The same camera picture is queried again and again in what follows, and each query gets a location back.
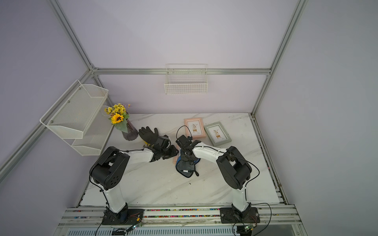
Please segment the blue microfibre cloth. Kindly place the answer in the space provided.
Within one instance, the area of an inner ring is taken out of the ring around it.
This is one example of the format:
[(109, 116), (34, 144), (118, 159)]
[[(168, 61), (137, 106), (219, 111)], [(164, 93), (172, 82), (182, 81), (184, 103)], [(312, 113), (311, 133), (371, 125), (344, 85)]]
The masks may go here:
[(199, 161), (200, 159), (195, 161), (184, 161), (181, 158), (178, 158), (175, 165), (176, 171), (185, 178), (190, 178), (193, 174), (199, 177), (199, 173), (196, 170), (196, 164)]

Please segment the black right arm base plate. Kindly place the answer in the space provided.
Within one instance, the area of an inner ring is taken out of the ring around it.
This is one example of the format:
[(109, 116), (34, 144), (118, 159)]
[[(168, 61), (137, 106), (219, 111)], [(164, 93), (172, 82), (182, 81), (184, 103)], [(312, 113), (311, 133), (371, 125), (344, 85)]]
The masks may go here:
[(222, 224), (231, 223), (260, 223), (258, 209), (248, 202), (244, 211), (239, 211), (233, 205), (220, 208), (220, 220)]

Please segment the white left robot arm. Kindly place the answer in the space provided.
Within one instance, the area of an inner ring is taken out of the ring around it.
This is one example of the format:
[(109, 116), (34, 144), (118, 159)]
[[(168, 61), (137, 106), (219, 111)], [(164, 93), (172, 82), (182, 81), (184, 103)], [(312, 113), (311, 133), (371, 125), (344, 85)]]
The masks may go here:
[(133, 224), (141, 221), (143, 209), (129, 209), (120, 182), (128, 164), (150, 163), (170, 159), (179, 154), (168, 136), (159, 136), (155, 144), (146, 144), (140, 149), (120, 150), (108, 147), (90, 168), (89, 181), (99, 188), (106, 200), (102, 223)]

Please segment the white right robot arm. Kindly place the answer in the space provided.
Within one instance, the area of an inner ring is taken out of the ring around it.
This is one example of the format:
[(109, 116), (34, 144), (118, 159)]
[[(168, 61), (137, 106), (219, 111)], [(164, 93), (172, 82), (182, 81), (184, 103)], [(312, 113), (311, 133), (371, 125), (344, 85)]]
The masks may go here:
[(252, 168), (240, 151), (231, 146), (229, 148), (216, 148), (204, 144), (199, 140), (191, 140), (184, 135), (176, 140), (180, 148), (176, 171), (186, 178), (192, 175), (199, 176), (196, 164), (207, 160), (217, 164), (224, 181), (233, 189), (232, 210), (240, 219), (248, 215), (251, 205), (246, 200), (245, 185), (250, 180)]

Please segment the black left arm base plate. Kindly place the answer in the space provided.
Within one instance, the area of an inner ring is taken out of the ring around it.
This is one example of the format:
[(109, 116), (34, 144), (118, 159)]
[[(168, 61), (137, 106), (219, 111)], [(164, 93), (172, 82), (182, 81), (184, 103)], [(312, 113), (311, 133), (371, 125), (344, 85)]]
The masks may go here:
[(120, 212), (114, 213), (107, 206), (104, 211), (102, 225), (136, 225), (142, 221), (144, 211), (141, 208), (129, 208), (126, 204)]

